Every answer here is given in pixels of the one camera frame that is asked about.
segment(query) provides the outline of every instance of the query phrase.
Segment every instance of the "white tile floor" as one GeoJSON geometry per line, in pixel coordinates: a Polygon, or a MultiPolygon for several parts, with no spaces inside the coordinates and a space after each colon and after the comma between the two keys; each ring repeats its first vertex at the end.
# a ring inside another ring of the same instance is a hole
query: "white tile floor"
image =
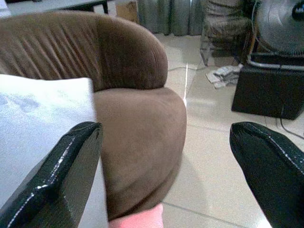
{"type": "MultiPolygon", "coordinates": [[[[164,45],[169,69],[201,68],[200,37],[156,37],[164,45]]],[[[230,65],[231,57],[215,58],[210,65],[230,65]]],[[[187,106],[188,128],[180,173],[164,199],[165,228],[269,228],[263,212],[246,184],[229,147],[232,123],[253,121],[284,133],[302,150],[304,140],[279,125],[279,120],[231,111],[235,86],[215,90],[206,70],[170,71],[166,86],[178,93],[187,106]]],[[[303,135],[304,114],[284,120],[286,128],[303,135]]]]}

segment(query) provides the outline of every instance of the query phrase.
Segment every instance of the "cardboard box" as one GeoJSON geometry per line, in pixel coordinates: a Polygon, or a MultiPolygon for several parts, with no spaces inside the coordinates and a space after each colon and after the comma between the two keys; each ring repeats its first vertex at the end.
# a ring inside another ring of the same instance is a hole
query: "cardboard box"
{"type": "Polygon", "coordinates": [[[117,16],[135,23],[139,23],[137,17],[136,1],[124,1],[124,2],[115,1],[115,5],[116,5],[117,16]]]}

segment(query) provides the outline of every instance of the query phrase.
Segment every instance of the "curtain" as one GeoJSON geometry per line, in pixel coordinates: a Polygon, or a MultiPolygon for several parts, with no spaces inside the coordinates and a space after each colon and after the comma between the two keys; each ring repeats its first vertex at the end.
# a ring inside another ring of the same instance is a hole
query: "curtain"
{"type": "Polygon", "coordinates": [[[200,0],[138,0],[139,22],[152,33],[201,35],[200,0]]]}

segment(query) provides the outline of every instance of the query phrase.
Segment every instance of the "table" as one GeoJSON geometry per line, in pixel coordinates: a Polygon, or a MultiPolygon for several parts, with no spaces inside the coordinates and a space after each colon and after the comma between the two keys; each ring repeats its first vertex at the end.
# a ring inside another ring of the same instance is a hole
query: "table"
{"type": "Polygon", "coordinates": [[[104,13],[108,13],[107,0],[42,0],[39,2],[22,1],[8,3],[12,16],[39,13],[53,10],[82,10],[94,12],[94,6],[102,5],[104,13]]]}

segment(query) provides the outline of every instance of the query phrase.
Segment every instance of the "brown suede upholstery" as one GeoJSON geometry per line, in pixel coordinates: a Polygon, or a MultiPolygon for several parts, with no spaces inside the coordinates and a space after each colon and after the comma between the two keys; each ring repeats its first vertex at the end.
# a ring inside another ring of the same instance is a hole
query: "brown suede upholstery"
{"type": "Polygon", "coordinates": [[[163,88],[167,70],[159,41],[128,21],[70,11],[0,19],[0,74],[93,80],[109,220],[155,206],[178,173],[186,112],[163,88]]]}

